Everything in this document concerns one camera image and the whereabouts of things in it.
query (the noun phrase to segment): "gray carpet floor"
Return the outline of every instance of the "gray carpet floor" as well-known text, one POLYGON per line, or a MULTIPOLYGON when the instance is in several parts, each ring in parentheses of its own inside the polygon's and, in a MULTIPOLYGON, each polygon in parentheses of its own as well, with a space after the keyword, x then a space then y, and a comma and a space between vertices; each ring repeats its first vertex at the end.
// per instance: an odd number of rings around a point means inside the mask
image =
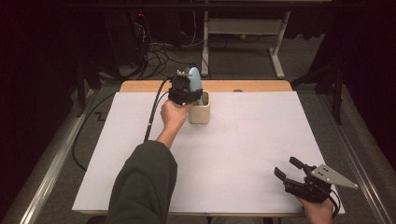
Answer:
MULTIPOLYGON (((319 37, 304 40, 297 37, 283 41, 279 58, 286 75, 286 80, 292 81, 306 74, 315 57, 321 39, 319 37)), ((209 45, 212 47, 209 53, 211 78, 225 80, 277 79, 268 54, 268 48, 274 44, 275 39, 272 36, 263 37, 251 43, 231 39, 228 40, 227 46, 224 48, 225 42, 222 38, 211 37, 209 42, 209 45)), ((195 63, 198 69, 200 69, 201 47, 181 49, 166 47, 166 50, 167 55, 173 60, 183 63, 195 63)), ((182 70, 190 66, 190 64, 168 62, 163 73, 171 75, 177 69, 182 70)), ((125 65, 121 66, 120 70, 123 74, 130 72, 130 68, 125 65)), ((163 78, 161 75, 158 75, 151 79, 163 78)), ((104 81, 103 87, 96 93, 96 97, 93 99, 93 104, 97 105, 107 96, 118 91, 119 88, 119 82, 104 81)), ((347 178, 359 183, 357 172, 345 152, 345 141, 340 138, 337 128, 334 127, 332 117, 329 116, 326 102, 331 100, 331 96, 316 95, 313 84, 300 85, 295 90, 298 92, 304 112, 326 163, 347 178)), ((396 190, 395 172, 368 132, 345 86, 342 97, 341 120, 343 124, 341 126, 345 132, 348 144, 355 148, 356 156, 359 158, 376 192, 378 192, 378 196, 382 200, 384 207, 387 211, 392 212, 396 209, 396 194, 394 193, 396 190)), ((104 121, 99 119, 99 114, 102 113, 100 118, 106 117, 106 113, 111 107, 111 101, 112 97, 100 104, 95 109, 95 113, 92 113, 88 117, 79 133, 75 144, 75 152, 76 157, 85 167, 89 164, 100 132, 105 124, 104 121)), ((72 110, 70 119, 73 119, 75 115, 76 111, 72 110)), ((41 160, 37 163, 31 177, 8 211, 3 223, 20 223, 43 176, 50 167, 57 148, 61 144, 60 142, 62 142, 62 137, 65 137, 68 132, 70 132, 70 127, 66 121, 62 129, 54 137, 49 148, 43 154, 41 160)), ((76 165, 70 154, 64 162, 64 167, 36 223, 86 223, 91 216, 71 210, 83 176, 84 171, 76 165)), ((378 223, 378 217, 373 212, 373 207, 367 200, 367 197, 370 196, 367 196, 362 188, 340 188, 339 194, 346 209, 346 214, 336 217, 334 223, 378 223)), ((389 215, 391 219, 396 220, 394 213, 389 213, 389 215)), ((304 217, 282 218, 281 221, 282 223, 289 224, 307 223, 304 217)))

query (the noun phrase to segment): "table leg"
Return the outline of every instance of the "table leg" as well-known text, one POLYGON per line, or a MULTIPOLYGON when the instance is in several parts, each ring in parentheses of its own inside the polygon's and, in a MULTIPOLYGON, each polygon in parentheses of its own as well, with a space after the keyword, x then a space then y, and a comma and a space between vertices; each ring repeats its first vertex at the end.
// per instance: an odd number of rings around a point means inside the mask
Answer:
POLYGON ((280 65, 279 58, 277 57, 277 53, 279 52, 280 44, 282 43, 283 35, 285 34, 286 27, 288 26, 289 22, 289 16, 290 12, 287 11, 285 12, 285 15, 283 16, 283 21, 282 24, 279 27, 279 31, 277 33, 277 39, 276 39, 276 46, 274 48, 270 48, 270 55, 271 55, 271 60, 273 62, 275 71, 276 71, 276 76, 279 79, 285 78, 285 74, 283 73, 282 66, 280 65))
POLYGON ((204 20, 204 48, 202 50, 202 63, 201 63, 201 76, 206 77, 209 75, 209 48, 207 47, 208 30, 207 22, 209 20, 208 12, 205 12, 204 20))

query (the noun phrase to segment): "cable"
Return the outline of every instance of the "cable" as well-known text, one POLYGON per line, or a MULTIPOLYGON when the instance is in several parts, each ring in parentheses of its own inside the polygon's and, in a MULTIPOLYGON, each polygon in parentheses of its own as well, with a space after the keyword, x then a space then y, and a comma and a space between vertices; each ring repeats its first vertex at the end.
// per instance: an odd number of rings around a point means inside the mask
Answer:
POLYGON ((192 12, 192 15, 194 17, 194 36, 192 38, 191 43, 188 46, 186 46, 186 47, 192 46, 192 44, 194 43, 194 40, 195 40, 196 33, 197 33, 197 22, 196 22, 195 11, 192 12))
POLYGON ((334 200, 332 197, 329 197, 329 198, 330 198, 330 201, 332 201, 332 204, 334 204, 334 207, 335 207, 334 212, 332 213, 332 217, 335 217, 335 216, 337 216, 338 212, 339 212, 340 209, 341 209, 341 200, 340 200, 340 197, 335 193, 334 190, 332 190, 332 193, 333 193, 333 194, 335 195, 335 197, 337 197, 337 199, 338 199, 338 206, 337 206, 337 204, 335 203, 335 200, 334 200))
POLYGON ((148 24, 148 21, 146 20, 146 17, 145 17, 145 15, 143 14, 143 12, 140 12, 140 13, 142 14, 142 18, 145 20, 146 27, 147 27, 147 29, 148 29, 148 37, 149 37, 150 43, 152 43, 151 33, 149 32, 149 24, 148 24))
POLYGON ((200 42, 193 44, 193 45, 181 46, 181 47, 182 48, 190 48, 190 47, 195 47, 195 46, 201 45, 202 43, 204 43, 204 40, 201 40, 200 42))
POLYGON ((83 171, 85 171, 85 172, 87 171, 87 168, 85 168, 83 165, 81 165, 81 163, 79 163, 79 161, 78 161, 77 158, 76 158, 76 142, 77 142, 77 140, 78 140, 78 137, 79 137, 79 135, 80 135, 80 133, 81 133, 82 128, 83 128, 84 125, 85 125, 85 122, 88 120, 88 118, 89 118, 90 115, 93 113, 93 111, 95 111, 95 109, 96 109, 99 105, 101 105, 105 100, 107 100, 108 98, 110 98, 110 97, 113 96, 114 94, 116 94, 116 93, 113 92, 113 93, 111 93, 110 95, 108 95, 107 97, 105 97, 105 99, 103 99, 101 102, 99 102, 99 103, 93 108, 93 110, 87 115, 87 118, 85 118, 84 121, 82 122, 81 127, 79 128, 79 130, 78 130, 78 132, 77 132, 77 135, 76 135, 76 138, 75 138, 75 140, 74 140, 74 142, 73 142, 73 146, 72 146, 72 156, 73 156, 73 160, 74 160, 74 162, 76 163, 76 165, 77 165, 79 168, 81 168, 83 171))
MULTIPOLYGON (((318 185, 315 185, 315 187, 317 189, 319 189, 320 191, 322 191, 324 194, 327 195, 326 191, 322 188, 320 188, 318 185)), ((330 201, 332 201, 332 204, 334 205, 334 211, 332 212, 332 218, 334 218, 335 216, 337 216, 338 212, 340 211, 341 208, 341 201, 340 201, 340 197, 338 197, 338 195, 335 193, 334 190, 332 190, 332 193, 335 195, 335 197, 337 197, 338 199, 338 204, 335 202, 334 198, 332 196, 330 196, 329 194, 329 199, 330 201)))
POLYGON ((135 77, 137 75, 141 75, 142 73, 145 72, 146 68, 148 67, 148 63, 147 63, 147 56, 145 55, 143 57, 143 59, 141 60, 141 62, 139 63, 138 67, 136 68, 136 70, 134 70, 132 73, 130 73, 129 75, 126 75, 126 77, 135 77))
POLYGON ((207 44, 207 47, 210 49, 226 49, 227 45, 228 45, 228 40, 227 37, 225 35, 217 35, 218 37, 222 37, 224 39, 224 46, 222 46, 221 48, 217 48, 217 47, 213 47, 213 46, 209 46, 209 43, 207 44))
POLYGON ((210 68, 209 68, 209 64, 207 64, 204 56, 201 56, 202 60, 204 61, 204 63, 206 64, 207 67, 207 75, 209 76, 209 80, 212 80, 212 74, 210 73, 210 68))
POLYGON ((165 47, 163 47, 163 54, 167 57, 167 59, 168 59, 169 61, 172 61, 172 62, 174 62, 174 63, 193 65, 193 66, 195 67, 195 63, 181 63, 181 62, 178 62, 178 61, 176 61, 176 60, 171 59, 171 57, 169 57, 169 55, 166 54, 166 49, 165 49, 165 47))
POLYGON ((157 104, 158 104, 158 97, 160 96, 160 92, 163 89, 163 85, 165 84, 165 82, 167 80, 169 80, 170 78, 166 78, 163 83, 161 83, 160 88, 158 89, 157 95, 155 96, 155 100, 154 100, 154 105, 152 106, 151 109, 151 114, 149 116, 149 120, 148 120, 148 128, 146 129, 146 135, 145 135, 145 140, 143 142, 147 142, 149 140, 149 133, 151 131, 151 126, 152 126, 152 121, 154 121, 154 115, 155 115, 155 110, 157 109, 157 104))
POLYGON ((144 64, 144 69, 142 71, 140 71, 140 73, 138 74, 138 77, 136 78, 136 80, 143 79, 143 75, 145 74, 146 69, 149 66, 149 60, 148 60, 148 55, 147 54, 145 55, 143 64, 144 64))
POLYGON ((163 95, 161 95, 160 99, 158 100, 157 104, 155 105, 155 109, 157 109, 158 104, 160 103, 161 99, 162 99, 167 93, 169 93, 169 91, 166 91, 166 92, 163 93, 163 95))
POLYGON ((143 77, 142 79, 146 79, 146 78, 149 78, 149 77, 154 77, 154 76, 160 74, 166 67, 167 60, 165 60, 164 58, 161 58, 156 52, 151 52, 151 53, 155 54, 157 56, 156 59, 158 60, 159 64, 155 67, 155 69, 152 66, 149 66, 149 68, 152 69, 153 71, 151 72, 150 75, 147 75, 147 76, 143 77), (163 65, 164 65, 164 67, 159 72, 157 72, 157 70, 163 65))

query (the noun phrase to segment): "table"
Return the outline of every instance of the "table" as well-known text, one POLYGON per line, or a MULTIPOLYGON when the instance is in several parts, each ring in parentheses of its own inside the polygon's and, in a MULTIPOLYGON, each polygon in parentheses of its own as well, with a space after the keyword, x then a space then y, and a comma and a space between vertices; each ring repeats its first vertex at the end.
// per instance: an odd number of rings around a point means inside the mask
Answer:
MULTIPOLYGON (((73 210, 96 215, 106 213, 115 177, 134 147, 143 141, 149 117, 143 118, 142 114, 149 115, 152 102, 148 102, 148 98, 154 98, 160 83, 123 83, 73 210)), ((304 173, 289 164, 289 157, 295 156, 308 164, 321 163, 323 158, 290 84, 283 80, 206 80, 203 87, 212 92, 211 120, 207 125, 186 122, 173 144, 178 178, 169 213, 301 216, 301 205, 284 192, 282 182, 273 174, 274 168, 278 166, 289 178, 302 180, 304 173), (235 103, 240 106, 230 109, 235 103), (239 118, 236 122, 233 122, 234 115, 239 118)), ((157 111, 150 139, 161 131, 161 124, 157 111)))

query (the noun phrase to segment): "beige cup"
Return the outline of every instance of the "beige cup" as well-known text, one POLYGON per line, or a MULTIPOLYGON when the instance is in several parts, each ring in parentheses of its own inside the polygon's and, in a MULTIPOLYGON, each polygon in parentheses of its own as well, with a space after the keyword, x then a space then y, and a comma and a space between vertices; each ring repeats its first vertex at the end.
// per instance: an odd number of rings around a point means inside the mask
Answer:
POLYGON ((189 110, 189 122, 192 124, 207 124, 210 120, 210 94, 208 91, 203 91, 202 101, 203 105, 195 103, 189 110))

